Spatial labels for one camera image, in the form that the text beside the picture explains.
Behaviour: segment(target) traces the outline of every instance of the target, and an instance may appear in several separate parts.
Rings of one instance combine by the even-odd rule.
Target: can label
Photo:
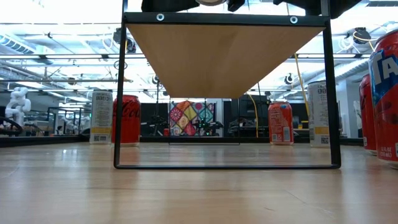
[[[271,104],[268,109],[270,142],[292,143],[293,115],[288,103]]]
[[[374,113],[370,76],[365,75],[359,84],[359,99],[361,102],[361,120],[363,146],[366,150],[376,150],[376,134],[374,130]]]
[[[308,108],[310,116],[310,144],[312,146],[329,146],[329,117],[326,95],[326,82],[308,84]]]
[[[371,55],[369,71],[373,94],[377,156],[398,162],[397,46],[381,42]]]
[[[90,143],[109,143],[112,128],[113,96],[110,91],[94,91],[91,105]]]
[[[112,142],[115,141],[117,100],[113,103]],[[141,134],[141,106],[136,96],[123,96],[121,144],[138,143]]]

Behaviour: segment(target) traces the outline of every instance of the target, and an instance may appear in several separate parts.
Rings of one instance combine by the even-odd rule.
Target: black metal frame
[[[121,21],[121,44],[119,61],[124,62],[126,53],[126,24],[190,24],[190,25],[241,25],[241,26],[299,26],[324,27],[323,49],[325,55],[325,76],[328,100],[329,133],[330,133],[330,165],[315,166],[140,166],[120,164],[120,141],[122,121],[122,98],[124,81],[124,63],[119,62],[118,96],[116,106],[116,138],[114,143],[113,166],[117,169],[178,169],[178,170],[263,170],[263,169],[337,169],[341,166],[340,140],[338,132],[338,109],[336,107],[335,71],[333,46],[330,27],[330,0],[320,0],[322,16],[297,16],[298,21],[292,24],[292,16],[255,16],[239,14],[190,14],[190,13],[152,13],[127,11],[128,0],[123,0]]]

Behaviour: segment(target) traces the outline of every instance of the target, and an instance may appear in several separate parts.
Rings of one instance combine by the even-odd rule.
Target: screw hole
[[[158,21],[163,21],[164,20],[164,15],[163,14],[158,14],[158,15],[156,15],[156,19]]]
[[[299,21],[299,19],[298,19],[297,17],[295,17],[295,16],[292,16],[292,17],[290,18],[290,22],[291,22],[292,24],[296,24],[298,21]]]

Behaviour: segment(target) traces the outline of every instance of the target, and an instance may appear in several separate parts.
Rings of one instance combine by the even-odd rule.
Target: security camera
[[[292,78],[291,73],[289,73],[287,76],[285,76],[285,83],[286,83],[286,85],[291,85],[293,83],[293,78]]]
[[[156,85],[157,82],[159,82],[159,77],[158,77],[157,75],[154,75],[154,76],[152,77],[152,83]]]

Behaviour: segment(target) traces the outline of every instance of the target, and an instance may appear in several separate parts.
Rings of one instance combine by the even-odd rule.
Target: white soda can
[[[326,81],[311,82],[307,87],[310,110],[308,126],[312,147],[329,147],[328,101]]]
[[[109,144],[111,142],[112,113],[112,91],[94,90],[91,106],[90,144]]]

